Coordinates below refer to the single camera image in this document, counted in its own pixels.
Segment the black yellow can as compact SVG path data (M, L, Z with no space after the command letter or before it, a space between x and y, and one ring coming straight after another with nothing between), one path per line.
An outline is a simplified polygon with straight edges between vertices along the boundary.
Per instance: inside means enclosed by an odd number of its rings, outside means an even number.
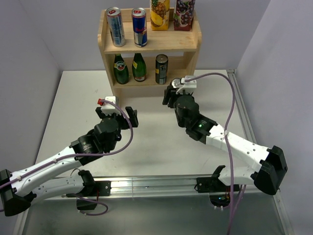
M174 78L172 81L171 81L171 86L174 88L174 89L178 89L182 86L182 83L181 83L181 78Z
M160 85L166 83L168 72L168 57L165 54L156 56L156 82Z

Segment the green bottle yellow label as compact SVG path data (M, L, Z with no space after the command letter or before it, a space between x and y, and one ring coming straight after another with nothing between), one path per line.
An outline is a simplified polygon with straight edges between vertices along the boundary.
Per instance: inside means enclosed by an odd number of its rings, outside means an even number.
M135 81L137 82L143 82L146 79L147 67L141 53L134 54L132 73Z

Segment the perrier lychee green bottle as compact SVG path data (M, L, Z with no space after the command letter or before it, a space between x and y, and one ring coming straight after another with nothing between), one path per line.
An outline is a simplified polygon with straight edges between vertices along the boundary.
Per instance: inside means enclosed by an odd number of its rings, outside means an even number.
M121 54L115 54L113 73L117 83L124 85L129 82L129 70Z

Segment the red bull can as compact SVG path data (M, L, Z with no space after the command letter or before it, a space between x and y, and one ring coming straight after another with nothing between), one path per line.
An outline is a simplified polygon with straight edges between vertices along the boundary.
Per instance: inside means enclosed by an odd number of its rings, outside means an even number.
M147 44L147 22L146 11L144 8L132 9L132 22L134 31L134 43L138 47L144 47Z
M106 18L110 29L112 43L115 47L122 47L126 43L121 10L110 7L106 10Z

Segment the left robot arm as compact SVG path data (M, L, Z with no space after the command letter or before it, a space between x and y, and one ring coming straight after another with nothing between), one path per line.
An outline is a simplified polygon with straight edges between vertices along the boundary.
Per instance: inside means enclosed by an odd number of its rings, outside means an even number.
M101 119L87 134L80 136L54 156L19 171L3 169L0 172L0 198L5 216L14 216L27 210L31 204L60 194L91 195L95 182L88 171L80 173L77 179L65 178L62 182L56 176L87 165L104 156L125 150L115 150L122 139L121 130L133 131L139 125L137 110L126 107L114 109L107 114L101 107L96 108Z

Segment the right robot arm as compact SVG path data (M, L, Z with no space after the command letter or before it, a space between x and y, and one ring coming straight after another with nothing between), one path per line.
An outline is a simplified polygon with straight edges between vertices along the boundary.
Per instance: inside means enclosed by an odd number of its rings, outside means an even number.
M283 150L257 145L231 132L199 112L199 105L191 93L169 85L164 91L163 105L174 109L179 127L195 141L230 151L233 157L246 163L245 167L230 170L219 166L214 171L212 187L221 191L234 185L255 185L261 192L275 195L288 167Z

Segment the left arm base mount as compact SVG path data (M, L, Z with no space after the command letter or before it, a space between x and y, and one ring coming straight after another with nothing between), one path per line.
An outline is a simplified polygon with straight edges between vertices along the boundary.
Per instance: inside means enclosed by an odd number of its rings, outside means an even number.
M76 198L76 208L79 213L84 216L100 216L104 215L109 211L107 204L100 200L100 197L110 196L111 182L110 181L99 181L95 183L95 186L87 195L81 193L68 193L67 198ZM102 212L92 212L97 206L103 206Z

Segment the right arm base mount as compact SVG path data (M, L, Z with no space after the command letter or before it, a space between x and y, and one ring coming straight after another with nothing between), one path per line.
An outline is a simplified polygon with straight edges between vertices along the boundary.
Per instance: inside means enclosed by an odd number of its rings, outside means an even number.
M216 177L198 177L194 187L198 193L214 193L209 195L214 207L224 208L230 204L230 186L226 186Z

